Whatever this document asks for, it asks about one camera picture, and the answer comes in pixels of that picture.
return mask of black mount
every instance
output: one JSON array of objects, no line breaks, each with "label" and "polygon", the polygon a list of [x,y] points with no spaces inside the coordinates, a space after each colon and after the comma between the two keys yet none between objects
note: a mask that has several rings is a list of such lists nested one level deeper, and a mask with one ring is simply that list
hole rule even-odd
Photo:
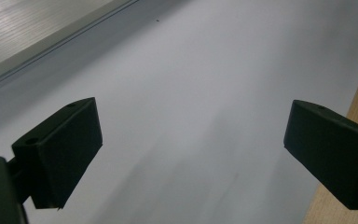
[{"label": "black mount", "polygon": [[63,208],[103,144],[94,98],[73,102],[13,145],[15,158],[0,157],[0,224],[28,223],[22,204]]},{"label": "black mount", "polygon": [[284,146],[340,202],[358,210],[358,124],[336,112],[294,100]]}]

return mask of white surface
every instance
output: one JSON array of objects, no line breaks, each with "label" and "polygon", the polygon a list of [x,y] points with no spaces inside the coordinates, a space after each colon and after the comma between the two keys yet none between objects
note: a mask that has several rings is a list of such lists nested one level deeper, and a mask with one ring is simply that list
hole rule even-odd
[{"label": "white surface", "polygon": [[0,0],[0,78],[130,1]]},{"label": "white surface", "polygon": [[292,100],[346,114],[357,85],[358,1],[144,0],[0,83],[0,156],[95,96],[103,148],[31,223],[300,223]]}]

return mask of screw hole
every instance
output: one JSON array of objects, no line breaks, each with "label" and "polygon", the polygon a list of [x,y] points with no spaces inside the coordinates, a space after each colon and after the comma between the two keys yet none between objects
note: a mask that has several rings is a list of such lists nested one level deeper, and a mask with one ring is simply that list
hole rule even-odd
[{"label": "screw hole", "polygon": [[25,142],[25,144],[32,145],[32,144],[35,144],[37,142],[37,140],[39,140],[39,139],[38,138],[30,138]]}]

